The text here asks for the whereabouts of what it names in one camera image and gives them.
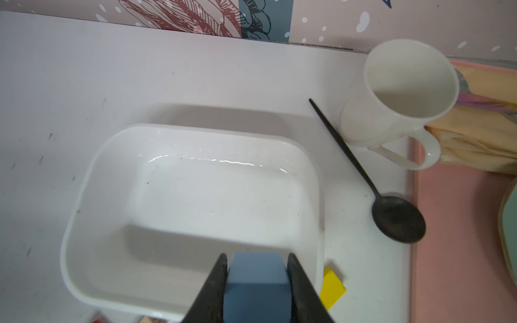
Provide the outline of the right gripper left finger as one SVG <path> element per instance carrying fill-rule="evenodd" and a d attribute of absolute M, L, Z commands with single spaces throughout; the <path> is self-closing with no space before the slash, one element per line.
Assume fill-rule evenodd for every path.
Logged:
<path fill-rule="evenodd" d="M 182 323 L 223 322 L 223 298 L 228 277 L 228 257 L 219 255 Z"/>

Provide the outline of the blue cube block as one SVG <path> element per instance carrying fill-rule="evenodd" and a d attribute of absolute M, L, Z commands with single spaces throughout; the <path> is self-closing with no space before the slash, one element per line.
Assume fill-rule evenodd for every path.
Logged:
<path fill-rule="evenodd" d="M 292 288 L 281 254 L 233 254 L 223 296 L 224 322 L 290 322 Z"/>

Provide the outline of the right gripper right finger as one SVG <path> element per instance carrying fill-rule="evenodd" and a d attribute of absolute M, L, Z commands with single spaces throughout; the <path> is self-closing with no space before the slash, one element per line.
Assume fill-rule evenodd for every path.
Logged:
<path fill-rule="evenodd" d="M 292 290 L 292 323 L 334 323 L 313 288 L 297 256 L 288 256 L 287 272 Z"/>

